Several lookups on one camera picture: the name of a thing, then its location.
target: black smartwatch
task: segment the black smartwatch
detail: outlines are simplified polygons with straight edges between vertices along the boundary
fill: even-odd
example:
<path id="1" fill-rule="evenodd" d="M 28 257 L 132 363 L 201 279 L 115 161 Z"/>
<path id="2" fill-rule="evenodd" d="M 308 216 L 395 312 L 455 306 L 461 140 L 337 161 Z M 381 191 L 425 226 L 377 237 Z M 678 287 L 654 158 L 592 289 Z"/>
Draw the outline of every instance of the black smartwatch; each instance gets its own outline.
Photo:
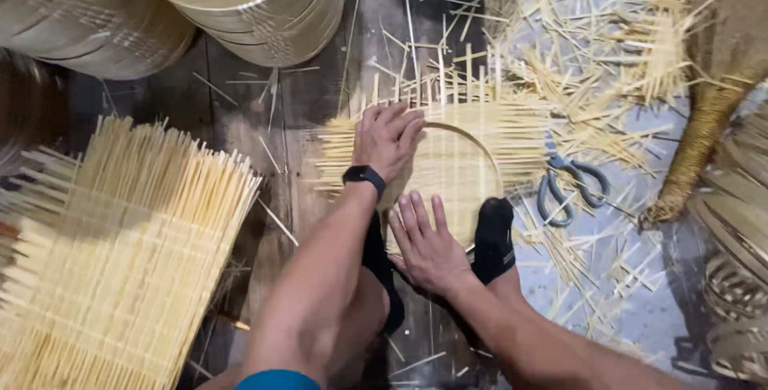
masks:
<path id="1" fill-rule="evenodd" d="M 368 165 L 351 166 L 344 173 L 342 181 L 344 184 L 347 182 L 370 182 L 376 188 L 379 199 L 382 198 L 384 189 L 386 189 L 384 179 Z"/>

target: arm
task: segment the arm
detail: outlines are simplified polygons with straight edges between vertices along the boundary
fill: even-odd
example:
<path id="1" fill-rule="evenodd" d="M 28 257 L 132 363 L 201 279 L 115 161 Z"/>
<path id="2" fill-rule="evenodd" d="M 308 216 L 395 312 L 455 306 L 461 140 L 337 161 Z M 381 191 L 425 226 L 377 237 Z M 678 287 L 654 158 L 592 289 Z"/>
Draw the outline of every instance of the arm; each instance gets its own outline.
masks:
<path id="1" fill-rule="evenodd" d="M 399 200 L 402 221 L 390 227 L 403 258 L 393 262 L 414 284 L 445 297 L 512 372 L 514 383 L 543 388 L 664 388 L 684 386 L 638 360 L 602 347 L 536 313 L 521 293 L 501 301 L 472 273 L 448 232 L 439 197 L 432 198 L 436 228 L 417 192 Z"/>
<path id="2" fill-rule="evenodd" d="M 375 106 L 356 125 L 353 165 L 369 165 L 390 182 L 412 157 L 423 113 L 407 104 Z M 360 274 L 362 246 L 376 209 L 368 182 L 345 186 L 334 209 L 296 250 L 256 315 L 243 378 L 268 369 L 301 372 L 326 381 L 344 311 Z"/>

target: black sock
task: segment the black sock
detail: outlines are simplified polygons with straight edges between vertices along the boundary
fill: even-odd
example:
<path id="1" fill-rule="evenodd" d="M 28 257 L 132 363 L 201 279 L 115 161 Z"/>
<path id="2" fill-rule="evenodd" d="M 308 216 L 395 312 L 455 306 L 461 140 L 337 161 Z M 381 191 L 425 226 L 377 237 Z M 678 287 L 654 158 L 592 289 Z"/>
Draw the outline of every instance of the black sock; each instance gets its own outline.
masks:
<path id="1" fill-rule="evenodd" d="M 382 331 L 390 336 L 405 321 L 406 308 L 395 289 L 395 279 L 392 277 L 393 265 L 386 254 L 378 212 L 373 213 L 371 225 L 368 227 L 366 244 L 362 248 L 362 266 L 368 268 L 379 279 L 389 296 L 389 315 L 386 317 Z"/>
<path id="2" fill-rule="evenodd" d="M 505 198 L 489 198 L 480 208 L 472 271 L 483 285 L 514 267 L 513 220 L 514 208 Z"/>

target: scissors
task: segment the scissors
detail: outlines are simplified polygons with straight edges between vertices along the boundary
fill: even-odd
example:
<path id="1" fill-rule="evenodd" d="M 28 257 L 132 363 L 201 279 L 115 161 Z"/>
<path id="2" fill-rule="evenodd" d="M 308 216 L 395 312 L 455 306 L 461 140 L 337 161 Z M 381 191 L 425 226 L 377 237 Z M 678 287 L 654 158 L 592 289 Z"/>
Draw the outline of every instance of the scissors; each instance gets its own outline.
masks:
<path id="1" fill-rule="evenodd" d="M 551 169 L 549 169 L 542 177 L 542 182 L 538 186 L 536 204 L 538 205 L 539 214 L 542 216 L 543 220 L 549 220 L 549 225 L 556 226 L 557 228 L 565 228 L 566 226 L 571 225 L 574 220 L 574 210 L 571 205 L 565 204 L 565 206 L 563 206 L 562 209 L 565 212 L 564 219 L 551 218 L 549 210 L 547 210 L 546 207 L 548 188 L 549 191 L 552 192 L 554 200 L 561 206 L 568 200 L 565 195 L 563 195 L 562 190 L 558 187 L 557 175 L 554 170 L 562 169 L 576 179 L 576 187 L 580 191 L 584 201 L 591 208 L 600 208 L 606 203 L 606 200 L 610 195 L 610 181 L 599 168 L 584 162 L 577 162 L 575 160 L 568 161 L 560 156 L 554 142 L 547 141 L 547 148 L 551 150 L 550 158 L 547 161 L 547 164 Z M 589 174 L 598 180 L 601 189 L 600 196 L 596 196 L 589 190 L 589 188 L 587 188 L 587 183 L 584 181 L 584 174 Z"/>

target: hand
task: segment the hand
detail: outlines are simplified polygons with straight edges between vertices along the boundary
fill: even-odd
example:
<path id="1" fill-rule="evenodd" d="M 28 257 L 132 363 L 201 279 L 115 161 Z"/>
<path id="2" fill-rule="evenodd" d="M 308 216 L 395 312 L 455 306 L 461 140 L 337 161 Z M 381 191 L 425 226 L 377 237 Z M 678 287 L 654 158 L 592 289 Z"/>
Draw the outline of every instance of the hand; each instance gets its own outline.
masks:
<path id="1" fill-rule="evenodd" d="M 368 165 L 389 183 L 416 152 L 416 136 L 424 127 L 424 112 L 408 110 L 408 102 L 377 105 L 355 125 L 352 164 Z"/>
<path id="2" fill-rule="evenodd" d="M 400 196 L 398 203 L 402 221 L 393 208 L 389 213 L 389 227 L 402 258 L 389 256 L 389 259 L 412 284 L 446 297 L 467 277 L 475 277 L 464 248 L 448 232 L 446 211 L 439 196 L 432 198 L 436 229 L 429 225 L 427 210 L 418 192 Z"/>

